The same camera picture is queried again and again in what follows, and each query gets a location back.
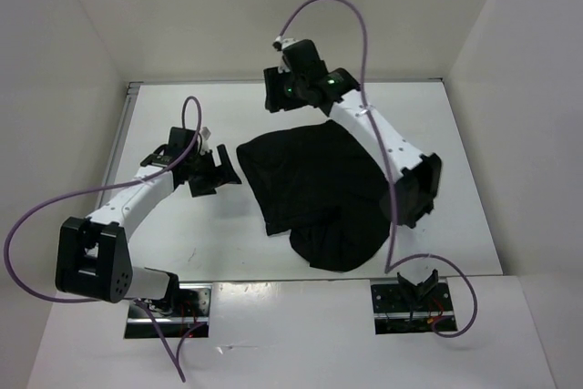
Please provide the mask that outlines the black skirt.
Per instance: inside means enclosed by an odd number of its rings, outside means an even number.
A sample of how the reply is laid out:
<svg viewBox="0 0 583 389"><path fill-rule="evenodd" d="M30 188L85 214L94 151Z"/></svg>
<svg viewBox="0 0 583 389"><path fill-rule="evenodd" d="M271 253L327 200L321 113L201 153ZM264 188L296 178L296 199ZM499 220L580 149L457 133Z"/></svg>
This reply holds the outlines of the black skirt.
<svg viewBox="0 0 583 389"><path fill-rule="evenodd" d="M260 135L236 148L268 235L288 232L311 267L352 271L389 237L388 182L344 128L320 125Z"/></svg>

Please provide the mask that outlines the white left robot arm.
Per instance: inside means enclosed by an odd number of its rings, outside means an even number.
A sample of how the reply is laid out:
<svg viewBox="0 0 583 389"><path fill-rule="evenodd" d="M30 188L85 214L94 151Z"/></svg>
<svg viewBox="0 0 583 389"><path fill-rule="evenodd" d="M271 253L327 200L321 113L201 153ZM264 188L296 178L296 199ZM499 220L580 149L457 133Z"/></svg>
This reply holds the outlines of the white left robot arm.
<svg viewBox="0 0 583 389"><path fill-rule="evenodd" d="M132 182L104 206L85 218L68 218L60 229L56 288L84 298L117 303L148 302L160 315L175 313L184 295L173 272L132 265L129 240L161 201L186 184L192 197L217 192L226 184L240 184L226 146L193 149L178 166L166 168L174 158L169 146L159 148L140 163Z"/></svg>

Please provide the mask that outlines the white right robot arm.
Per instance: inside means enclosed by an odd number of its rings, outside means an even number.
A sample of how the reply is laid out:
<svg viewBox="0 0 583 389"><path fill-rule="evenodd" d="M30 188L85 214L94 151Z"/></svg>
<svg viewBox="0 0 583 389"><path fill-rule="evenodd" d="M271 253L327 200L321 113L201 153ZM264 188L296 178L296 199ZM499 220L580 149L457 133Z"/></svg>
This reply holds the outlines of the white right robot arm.
<svg viewBox="0 0 583 389"><path fill-rule="evenodd" d="M382 169L389 184L385 211L390 221L385 270L391 271L419 254L394 260L399 226L414 228L435 206L442 160L411 145L367 100L364 86L345 69L317 68L301 76L287 67L263 71L265 108L271 113L311 106L344 128Z"/></svg>

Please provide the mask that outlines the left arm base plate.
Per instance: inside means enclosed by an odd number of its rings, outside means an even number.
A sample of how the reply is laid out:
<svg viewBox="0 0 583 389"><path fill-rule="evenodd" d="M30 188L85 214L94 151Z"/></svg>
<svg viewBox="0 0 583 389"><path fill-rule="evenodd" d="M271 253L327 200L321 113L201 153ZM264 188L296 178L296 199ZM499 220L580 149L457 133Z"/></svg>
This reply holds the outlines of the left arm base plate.
<svg viewBox="0 0 583 389"><path fill-rule="evenodd" d="M210 331L210 283L182 282L173 302L142 298L159 325L161 332L170 339L208 338ZM124 331L125 339L151 339L158 333L148 312L132 302Z"/></svg>

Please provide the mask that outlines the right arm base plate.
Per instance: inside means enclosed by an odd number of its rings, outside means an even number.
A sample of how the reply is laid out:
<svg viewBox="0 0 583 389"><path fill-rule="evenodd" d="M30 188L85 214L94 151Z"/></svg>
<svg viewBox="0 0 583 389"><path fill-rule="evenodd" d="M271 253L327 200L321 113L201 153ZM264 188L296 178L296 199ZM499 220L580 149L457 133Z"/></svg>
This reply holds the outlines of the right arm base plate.
<svg viewBox="0 0 583 389"><path fill-rule="evenodd" d="M377 335L430 333L432 324L440 333L456 333L454 306L446 282L439 282L413 309L397 282L372 282L374 329Z"/></svg>

